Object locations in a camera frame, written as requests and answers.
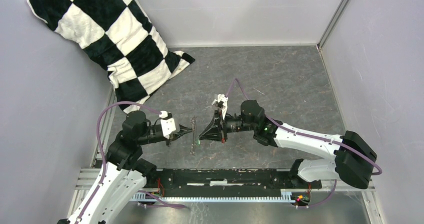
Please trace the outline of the metal key organizer plate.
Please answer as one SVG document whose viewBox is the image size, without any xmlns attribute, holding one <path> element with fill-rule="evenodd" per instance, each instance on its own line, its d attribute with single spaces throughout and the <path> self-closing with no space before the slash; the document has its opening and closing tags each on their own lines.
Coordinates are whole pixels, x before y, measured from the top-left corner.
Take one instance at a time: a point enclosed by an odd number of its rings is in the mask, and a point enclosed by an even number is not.
<svg viewBox="0 0 424 224">
<path fill-rule="evenodd" d="M 191 119 L 191 128 L 192 128 L 192 142 L 191 142 L 191 149 L 190 149 L 190 154 L 191 155 L 195 155 L 195 150 L 196 150 L 196 147 L 197 147 L 197 145 L 198 145 L 198 139 L 197 139 L 197 116 L 194 116 L 192 119 Z"/>
</svg>

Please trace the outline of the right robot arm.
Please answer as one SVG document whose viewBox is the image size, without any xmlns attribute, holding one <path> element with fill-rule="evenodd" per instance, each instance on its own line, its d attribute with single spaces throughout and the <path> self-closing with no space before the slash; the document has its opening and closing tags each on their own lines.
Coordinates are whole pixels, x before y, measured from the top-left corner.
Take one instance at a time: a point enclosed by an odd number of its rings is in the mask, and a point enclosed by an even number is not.
<svg viewBox="0 0 424 224">
<path fill-rule="evenodd" d="M 294 162 L 288 179 L 295 188 L 308 182 L 340 179 L 352 187 L 367 189 L 371 177 L 382 173 L 376 164 L 377 154 L 356 132 L 330 135 L 295 128 L 268 117 L 256 100 L 243 101 L 240 115 L 227 114 L 223 101 L 214 105 L 217 110 L 199 135 L 200 140 L 224 143 L 229 133 L 252 131 L 253 138 L 263 146 L 296 149 L 319 157 Z"/>
</svg>

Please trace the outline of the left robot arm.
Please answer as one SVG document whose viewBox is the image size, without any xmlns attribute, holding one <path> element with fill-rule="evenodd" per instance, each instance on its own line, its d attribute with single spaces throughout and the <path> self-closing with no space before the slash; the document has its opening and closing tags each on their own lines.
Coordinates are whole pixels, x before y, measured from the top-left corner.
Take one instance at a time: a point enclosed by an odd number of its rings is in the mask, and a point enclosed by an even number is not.
<svg viewBox="0 0 424 224">
<path fill-rule="evenodd" d="M 166 145 L 194 131 L 177 123 L 163 111 L 155 122 L 146 114 L 132 111 L 122 130 L 102 158 L 102 167 L 94 184 L 78 208 L 59 223 L 111 223 L 130 199 L 143 187 L 157 182 L 157 167 L 142 159 L 142 146 L 158 142 Z"/>
</svg>

